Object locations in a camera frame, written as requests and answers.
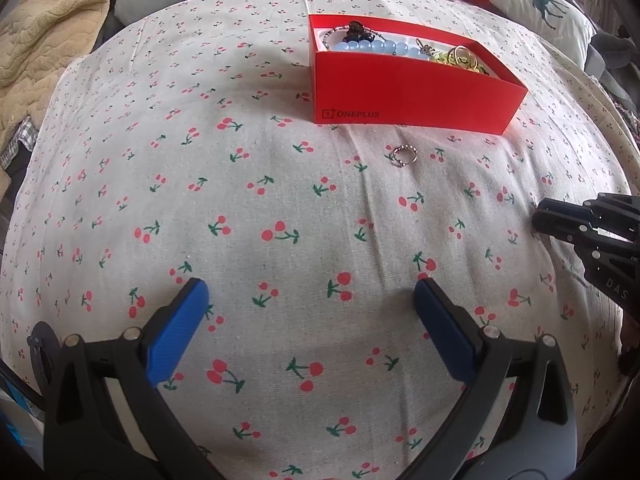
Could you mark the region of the gold ring cluster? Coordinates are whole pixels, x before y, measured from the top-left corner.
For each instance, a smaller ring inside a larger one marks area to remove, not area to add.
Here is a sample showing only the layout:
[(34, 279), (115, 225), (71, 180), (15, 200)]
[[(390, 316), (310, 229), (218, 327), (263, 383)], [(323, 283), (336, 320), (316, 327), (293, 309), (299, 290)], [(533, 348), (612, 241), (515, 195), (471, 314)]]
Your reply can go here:
[(480, 61), (476, 55), (465, 46), (455, 46), (450, 49), (447, 53), (447, 62), (464, 70), (478, 70), (480, 68)]

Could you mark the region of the red cardboard box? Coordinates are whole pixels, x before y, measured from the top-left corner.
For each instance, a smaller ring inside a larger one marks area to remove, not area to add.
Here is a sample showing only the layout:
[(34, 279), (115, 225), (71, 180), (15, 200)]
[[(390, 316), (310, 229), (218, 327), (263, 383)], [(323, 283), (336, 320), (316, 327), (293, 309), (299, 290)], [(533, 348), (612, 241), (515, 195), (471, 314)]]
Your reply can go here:
[[(358, 21), (375, 40), (343, 41)], [(500, 136), (527, 89), (479, 42), (423, 25), (338, 14), (312, 14), (309, 62), (317, 124), (372, 124), (465, 130)], [(478, 70), (447, 62), (470, 49)]]

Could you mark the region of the black flower hair clip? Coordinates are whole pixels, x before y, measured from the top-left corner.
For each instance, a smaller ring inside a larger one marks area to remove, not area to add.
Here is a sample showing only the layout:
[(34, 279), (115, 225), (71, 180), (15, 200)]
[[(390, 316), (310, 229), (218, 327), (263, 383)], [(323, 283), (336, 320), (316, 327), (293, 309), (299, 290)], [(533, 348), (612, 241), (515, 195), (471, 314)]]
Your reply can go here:
[(375, 40), (375, 33), (358, 21), (351, 21), (347, 25), (345, 36), (343, 38), (343, 41), (346, 42), (346, 44), (349, 44), (350, 42), (356, 42), (359, 44), (360, 41), (371, 42), (373, 40)]

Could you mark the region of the deer print pillow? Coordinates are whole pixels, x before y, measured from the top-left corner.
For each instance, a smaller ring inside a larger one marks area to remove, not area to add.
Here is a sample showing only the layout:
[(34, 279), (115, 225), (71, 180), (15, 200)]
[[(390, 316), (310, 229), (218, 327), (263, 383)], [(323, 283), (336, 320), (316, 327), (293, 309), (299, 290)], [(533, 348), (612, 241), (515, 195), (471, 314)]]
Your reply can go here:
[(597, 29), (577, 6), (566, 0), (489, 0), (511, 21), (526, 27), (561, 51), (580, 68)]

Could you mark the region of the cherry print bed sheet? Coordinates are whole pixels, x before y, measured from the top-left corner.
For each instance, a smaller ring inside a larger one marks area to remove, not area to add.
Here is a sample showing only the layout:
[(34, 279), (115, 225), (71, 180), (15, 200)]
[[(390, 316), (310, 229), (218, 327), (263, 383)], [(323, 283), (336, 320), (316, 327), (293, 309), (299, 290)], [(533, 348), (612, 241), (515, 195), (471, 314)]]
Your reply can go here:
[[(308, 18), (362, 14), (472, 38), (525, 84), (502, 136), (310, 121)], [(461, 393), (412, 306), (434, 278), (477, 322), (559, 341), (586, 443), (624, 388), (622, 312), (544, 197), (629, 193), (639, 155), (608, 96), (524, 27), (457, 0), (190, 0), (65, 71), (18, 192), (1, 354), (111, 339), (189, 278), (212, 300), (160, 387), (231, 479), (393, 479)]]

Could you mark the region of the beige quilted blanket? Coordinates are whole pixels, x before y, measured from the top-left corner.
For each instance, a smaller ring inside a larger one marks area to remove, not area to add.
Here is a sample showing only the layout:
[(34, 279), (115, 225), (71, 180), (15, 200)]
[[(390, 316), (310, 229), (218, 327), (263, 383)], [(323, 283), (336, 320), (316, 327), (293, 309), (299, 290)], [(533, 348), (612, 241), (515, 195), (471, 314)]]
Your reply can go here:
[(24, 0), (1, 22), (1, 146), (30, 118), (39, 126), (58, 80), (89, 54), (110, 0)]

